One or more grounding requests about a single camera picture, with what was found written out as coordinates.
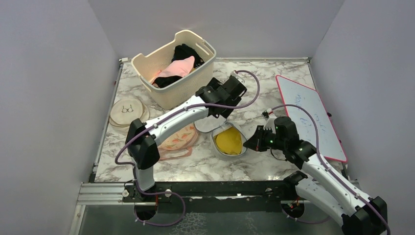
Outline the yellow bra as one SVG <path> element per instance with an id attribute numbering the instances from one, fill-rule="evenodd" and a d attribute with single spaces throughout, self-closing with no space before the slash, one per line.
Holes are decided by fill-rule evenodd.
<path id="1" fill-rule="evenodd" d="M 242 138 L 240 132 L 233 126 L 214 137 L 218 150 L 227 155 L 239 155 L 242 152 Z"/>

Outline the white mesh cylindrical laundry bag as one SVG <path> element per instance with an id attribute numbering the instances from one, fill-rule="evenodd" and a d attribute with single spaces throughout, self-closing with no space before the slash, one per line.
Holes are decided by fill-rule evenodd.
<path id="1" fill-rule="evenodd" d="M 242 128 L 235 122 L 220 116 L 209 116 L 194 122 L 195 128 L 207 133 L 213 154 L 225 160 L 241 158 L 247 151 L 243 143 L 247 140 Z"/>

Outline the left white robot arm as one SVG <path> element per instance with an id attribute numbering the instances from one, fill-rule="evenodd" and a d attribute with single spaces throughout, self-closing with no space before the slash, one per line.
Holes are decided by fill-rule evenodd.
<path id="1" fill-rule="evenodd" d="M 140 119 L 132 121 L 126 149 L 135 164 L 133 176 L 138 184 L 135 189 L 136 196 L 142 201 L 153 197 L 153 166 L 161 158 L 159 145 L 200 119 L 209 116 L 228 117 L 246 91 L 247 88 L 235 76 L 230 76 L 225 83 L 213 78 L 190 99 L 170 112 L 146 122 Z"/>

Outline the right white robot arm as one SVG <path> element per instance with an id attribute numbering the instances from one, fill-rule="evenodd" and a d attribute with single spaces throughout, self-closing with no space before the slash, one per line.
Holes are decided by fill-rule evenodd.
<path id="1" fill-rule="evenodd" d="M 274 119 L 273 127 L 259 125 L 244 147 L 265 152 L 282 151 L 285 159 L 299 168 L 286 177 L 282 186 L 288 199 L 302 197 L 329 215 L 345 235 L 380 235 L 390 232 L 387 204 L 373 198 L 334 170 L 313 144 L 300 139 L 289 117 Z"/>

